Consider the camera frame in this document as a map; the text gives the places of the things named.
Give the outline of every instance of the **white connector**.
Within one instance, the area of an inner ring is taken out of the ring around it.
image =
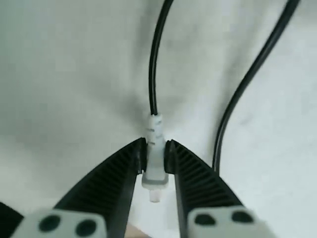
[[[142,187],[150,191],[150,201],[160,201],[160,190],[168,185],[164,169],[165,138],[162,115],[150,115],[147,126],[147,169],[142,176]]]

